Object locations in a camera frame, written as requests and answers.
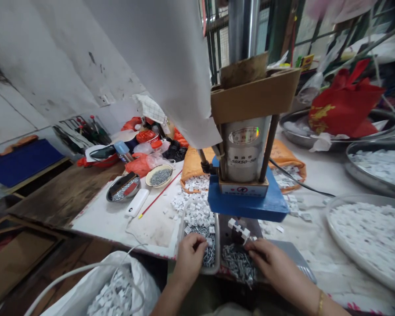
hand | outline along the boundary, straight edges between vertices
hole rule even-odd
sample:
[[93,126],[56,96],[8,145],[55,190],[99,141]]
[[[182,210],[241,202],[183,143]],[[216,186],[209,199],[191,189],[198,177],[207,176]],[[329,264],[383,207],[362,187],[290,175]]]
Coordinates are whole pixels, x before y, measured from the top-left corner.
[[206,238],[198,233],[190,233],[180,242],[172,277],[183,285],[183,290],[189,291],[198,278],[207,246]]
[[271,242],[259,238],[245,249],[274,289],[308,315],[315,315],[320,289],[301,272],[287,254]]

wooden board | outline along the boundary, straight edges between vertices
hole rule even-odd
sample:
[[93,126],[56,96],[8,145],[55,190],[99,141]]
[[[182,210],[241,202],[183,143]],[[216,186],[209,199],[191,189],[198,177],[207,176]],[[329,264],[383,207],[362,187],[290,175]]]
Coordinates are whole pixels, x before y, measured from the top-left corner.
[[20,233],[0,251],[0,300],[43,258],[54,240]]
[[108,169],[74,165],[7,211],[26,220],[66,229],[95,194],[124,170],[122,162]]

blue press base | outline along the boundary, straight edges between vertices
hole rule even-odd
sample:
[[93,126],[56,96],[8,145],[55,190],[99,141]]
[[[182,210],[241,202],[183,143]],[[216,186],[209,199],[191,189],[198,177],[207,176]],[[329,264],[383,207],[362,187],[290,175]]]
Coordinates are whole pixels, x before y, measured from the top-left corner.
[[[215,167],[219,166],[216,158],[214,158],[212,163]],[[266,171],[266,177],[269,187],[268,193],[263,198],[222,194],[218,176],[211,176],[208,194],[208,203],[211,206],[211,210],[225,215],[282,222],[289,213],[288,205],[270,168]]]

gold bangle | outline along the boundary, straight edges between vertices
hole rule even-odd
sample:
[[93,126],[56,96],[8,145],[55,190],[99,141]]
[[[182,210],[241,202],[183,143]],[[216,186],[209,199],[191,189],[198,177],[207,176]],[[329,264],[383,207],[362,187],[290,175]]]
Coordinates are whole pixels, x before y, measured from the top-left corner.
[[319,307],[317,309],[317,316],[322,316],[322,309],[323,309],[323,291],[320,290],[320,298],[319,298]]

white plastic bag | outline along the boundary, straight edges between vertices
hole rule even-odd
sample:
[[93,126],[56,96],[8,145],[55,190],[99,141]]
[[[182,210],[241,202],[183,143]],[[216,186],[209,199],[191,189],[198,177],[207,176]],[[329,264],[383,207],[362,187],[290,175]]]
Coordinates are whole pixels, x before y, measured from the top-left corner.
[[[375,42],[380,40],[382,37],[384,37],[386,34],[373,34],[371,36],[371,41]],[[360,50],[360,47],[369,42],[369,37],[366,36],[363,39],[358,40],[348,48],[344,50],[346,53],[358,53]],[[387,64],[390,62],[395,61],[395,35],[391,36],[389,39],[384,41],[382,44],[379,44],[376,46],[370,53],[373,53],[376,55],[376,60],[377,63],[382,65],[382,64]]]
[[[154,309],[161,294],[155,280],[144,266],[131,256],[126,257],[126,252],[115,251],[102,260],[102,263],[113,262],[116,265],[130,263],[134,283],[140,288],[145,297],[143,307],[134,315],[147,316]],[[79,316],[86,315],[86,310],[95,297],[100,293],[103,286],[110,281],[116,266],[99,266],[88,272],[69,292],[55,302],[41,316]],[[132,309],[136,309],[142,303],[142,299],[133,290]]]
[[328,68],[329,64],[333,62],[338,57],[338,52],[344,45],[346,35],[340,35],[337,38],[335,46],[330,50],[330,52],[323,58],[319,66],[316,69],[316,74],[314,74],[307,82],[304,84],[302,89],[297,95],[298,101],[304,104],[311,103],[315,97],[318,96],[320,88],[323,83],[323,72]]

